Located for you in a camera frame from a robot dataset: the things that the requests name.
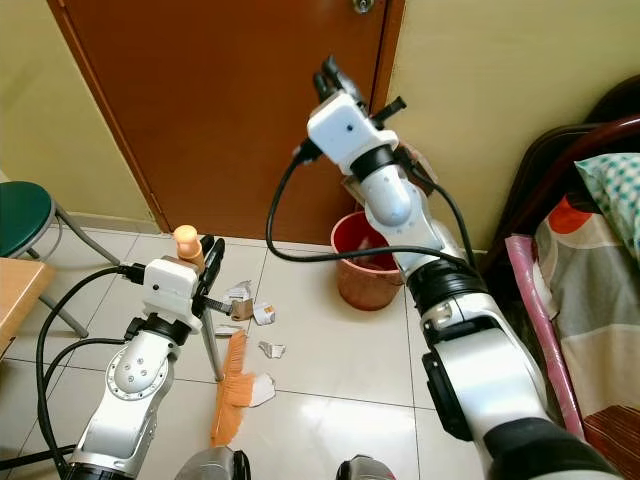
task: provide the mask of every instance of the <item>door frame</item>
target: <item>door frame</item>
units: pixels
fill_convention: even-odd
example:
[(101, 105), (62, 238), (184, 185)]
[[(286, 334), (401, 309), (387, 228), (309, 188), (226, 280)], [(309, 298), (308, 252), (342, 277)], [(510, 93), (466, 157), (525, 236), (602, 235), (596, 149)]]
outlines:
[[(64, 0), (47, 0), (47, 3), (49, 4), (49, 8), (51, 9), (58, 27), (69, 46), (69, 50), (71, 50), (71, 54), (80, 68), (80, 72), (82, 73), (93, 98), (98, 104), (100, 112), (102, 112), (102, 115), (111, 130), (111, 134), (113, 135), (118, 148), (122, 152), (122, 156), (127, 161), (127, 164), (131, 169), (131, 173), (138, 183), (138, 186), (140, 187), (140, 190), (142, 191), (147, 205), (153, 213), (158, 226), (163, 232), (169, 232), (169, 222), (162, 212), (162, 208), (160, 208), (160, 204), (153, 194), (151, 186), (145, 179), (136, 156), (129, 146), (113, 110), (109, 106), (109, 102), (102, 90), (100, 81), (93, 71), (91, 62), (84, 52), (80, 39), (73, 28), (73, 23), (71, 22), (71, 18), (66, 10)], [(391, 72), (393, 70), (393, 62), (395, 60), (396, 46), (398, 44), (400, 27), (402, 25), (402, 16), (404, 14), (404, 6), (405, 0), (386, 0), (385, 2), (382, 34), (380, 35), (378, 58), (376, 60), (373, 89), (370, 99), (372, 111), (381, 109), (387, 100), (389, 84), (391, 83)]]

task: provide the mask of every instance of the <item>wooden door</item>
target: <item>wooden door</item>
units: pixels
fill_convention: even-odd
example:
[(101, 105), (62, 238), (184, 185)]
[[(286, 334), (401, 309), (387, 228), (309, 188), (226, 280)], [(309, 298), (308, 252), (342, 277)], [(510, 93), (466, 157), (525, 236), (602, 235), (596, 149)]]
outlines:
[[(364, 15), (352, 0), (50, 5), (159, 223), (264, 238), (275, 187), (317, 105), (313, 72), (333, 53), (372, 98), (388, 1)], [(299, 169), (276, 237), (328, 243), (354, 208), (340, 179), (325, 158)]]

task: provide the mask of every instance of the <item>wooden table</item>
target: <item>wooden table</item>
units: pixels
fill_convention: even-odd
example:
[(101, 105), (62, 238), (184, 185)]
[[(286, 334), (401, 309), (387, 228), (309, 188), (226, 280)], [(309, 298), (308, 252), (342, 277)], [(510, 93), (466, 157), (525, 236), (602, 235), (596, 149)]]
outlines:
[(0, 358), (53, 274), (42, 262), (0, 258)]

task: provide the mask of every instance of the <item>bucket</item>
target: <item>bucket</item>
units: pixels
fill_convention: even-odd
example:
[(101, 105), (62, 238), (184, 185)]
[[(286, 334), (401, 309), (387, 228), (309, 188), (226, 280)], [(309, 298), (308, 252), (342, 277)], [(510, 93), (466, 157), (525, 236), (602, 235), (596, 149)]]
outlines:
[[(369, 225), (364, 212), (342, 218), (331, 232), (331, 246), (336, 253), (387, 245), (384, 237)], [(403, 284), (390, 253), (340, 260), (337, 278), (342, 298), (359, 310), (369, 311), (389, 305)]]

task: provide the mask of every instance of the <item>wall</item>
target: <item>wall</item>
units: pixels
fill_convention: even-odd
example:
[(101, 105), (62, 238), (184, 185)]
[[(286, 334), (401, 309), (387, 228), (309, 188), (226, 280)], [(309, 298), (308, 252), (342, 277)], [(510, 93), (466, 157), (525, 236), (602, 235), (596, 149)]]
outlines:
[[(487, 248), (527, 146), (640, 73), (637, 0), (406, 0), (389, 123), (429, 159)], [(433, 213), (451, 216), (441, 202)]]
[(0, 0), (0, 112), (9, 178), (69, 211), (155, 225), (45, 0)]

